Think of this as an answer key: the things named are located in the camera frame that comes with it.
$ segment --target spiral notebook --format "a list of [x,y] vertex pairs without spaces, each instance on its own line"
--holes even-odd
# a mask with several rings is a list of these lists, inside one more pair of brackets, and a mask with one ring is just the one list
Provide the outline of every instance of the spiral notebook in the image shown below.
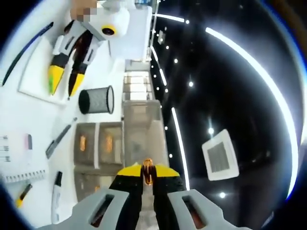
[[47,170],[46,156],[35,151],[30,134],[0,134],[0,173],[5,183],[41,180]]

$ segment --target black mesh cup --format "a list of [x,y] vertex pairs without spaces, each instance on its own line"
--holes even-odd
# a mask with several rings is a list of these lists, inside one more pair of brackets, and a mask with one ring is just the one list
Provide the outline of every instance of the black mesh cup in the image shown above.
[[112,114],[114,111],[114,91],[112,86],[82,90],[79,95],[79,108],[82,114]]

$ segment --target orange object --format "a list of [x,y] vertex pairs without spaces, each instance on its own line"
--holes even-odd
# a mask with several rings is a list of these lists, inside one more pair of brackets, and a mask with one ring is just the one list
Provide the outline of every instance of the orange object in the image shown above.
[[86,137],[81,136],[80,137],[80,150],[83,152],[85,151],[85,142],[86,142]]
[[111,135],[107,135],[105,141],[105,150],[107,153],[112,152],[113,149],[113,137]]
[[152,168],[153,168],[153,160],[148,158],[144,160],[143,162],[143,175],[145,178],[145,183],[147,185],[153,184],[153,178],[152,178]]

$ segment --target marker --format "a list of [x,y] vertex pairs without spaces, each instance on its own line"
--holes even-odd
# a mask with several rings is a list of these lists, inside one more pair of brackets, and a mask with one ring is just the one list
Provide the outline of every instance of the marker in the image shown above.
[[56,181],[53,186],[52,203],[51,203],[51,222],[56,224],[59,222],[59,214],[57,210],[59,208],[59,198],[61,196],[61,181],[63,173],[58,171]]
[[63,131],[59,134],[59,136],[58,136],[55,140],[53,140],[53,141],[50,143],[49,147],[48,147],[47,150],[46,150],[47,159],[49,159],[49,158],[51,157],[51,155],[53,154],[53,152],[54,152],[54,150],[56,149],[56,147],[58,146],[58,144],[61,142],[61,140],[63,139],[63,137],[65,136],[65,134],[68,132],[68,130],[71,128],[72,124],[73,124],[77,119],[78,119],[78,118],[75,117],[75,118],[72,120],[72,122],[71,122],[69,125],[67,125],[67,126],[63,129]]
[[16,200],[16,206],[17,207],[21,207],[21,205],[23,204],[25,196],[28,194],[28,192],[30,191],[31,188],[32,188],[32,185],[28,184],[27,187],[24,189],[23,193],[21,193],[20,197]]

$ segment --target gray robot arm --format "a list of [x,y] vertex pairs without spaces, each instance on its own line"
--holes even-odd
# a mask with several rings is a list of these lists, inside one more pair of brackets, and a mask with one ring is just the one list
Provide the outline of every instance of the gray robot arm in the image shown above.
[[[72,211],[72,216],[57,225],[47,225],[39,230],[115,230],[120,212],[129,196],[129,193],[101,189],[78,203]],[[204,197],[196,190],[180,191],[168,194],[174,209],[180,230],[196,230],[193,218],[185,204],[185,200],[195,207],[205,227],[201,230],[249,230],[238,228],[227,222],[223,212],[216,204]],[[104,203],[109,203],[105,210],[101,210]],[[101,218],[99,227],[94,227],[94,222]]]

